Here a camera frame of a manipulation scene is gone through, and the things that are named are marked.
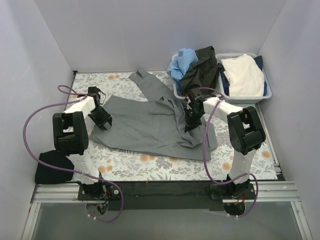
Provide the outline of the grey long sleeve shirt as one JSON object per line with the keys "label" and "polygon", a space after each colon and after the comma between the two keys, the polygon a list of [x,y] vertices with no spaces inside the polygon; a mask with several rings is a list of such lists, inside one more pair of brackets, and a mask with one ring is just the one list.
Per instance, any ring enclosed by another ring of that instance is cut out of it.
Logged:
{"label": "grey long sleeve shirt", "polygon": [[209,126],[203,147],[206,125],[185,131],[183,103],[156,76],[140,68],[131,74],[132,80],[146,97],[136,101],[112,95],[103,108],[111,115],[108,130],[94,127],[90,140],[105,147],[202,161],[211,160],[218,147],[215,128]]}

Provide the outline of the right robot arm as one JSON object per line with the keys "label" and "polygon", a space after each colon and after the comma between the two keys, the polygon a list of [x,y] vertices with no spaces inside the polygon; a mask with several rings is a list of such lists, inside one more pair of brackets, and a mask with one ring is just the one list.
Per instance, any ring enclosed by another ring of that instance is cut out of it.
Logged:
{"label": "right robot arm", "polygon": [[[187,94],[185,112],[185,132],[191,131],[202,124],[201,118],[209,114],[204,130],[202,154],[207,176],[218,186],[226,186],[227,195],[237,199],[245,192],[243,183],[250,180],[253,158],[262,143],[266,140],[266,133],[258,116],[257,110],[252,107],[232,105],[224,98],[203,94],[202,88],[193,88]],[[228,125],[229,140],[234,149],[233,163],[226,181],[214,180],[207,166],[206,143],[211,118],[224,121]]]}

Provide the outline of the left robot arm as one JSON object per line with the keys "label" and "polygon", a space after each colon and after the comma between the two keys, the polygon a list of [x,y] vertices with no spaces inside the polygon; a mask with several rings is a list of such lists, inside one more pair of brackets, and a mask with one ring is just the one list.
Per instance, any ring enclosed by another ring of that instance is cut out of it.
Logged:
{"label": "left robot arm", "polygon": [[81,175],[80,183],[91,185],[89,194],[95,200],[103,199],[107,191],[98,182],[100,172],[94,167],[88,153],[89,135],[85,119],[89,117],[102,131],[111,128],[112,116],[102,107],[102,94],[98,87],[91,86],[83,100],[52,116],[55,149],[72,162],[74,170]]}

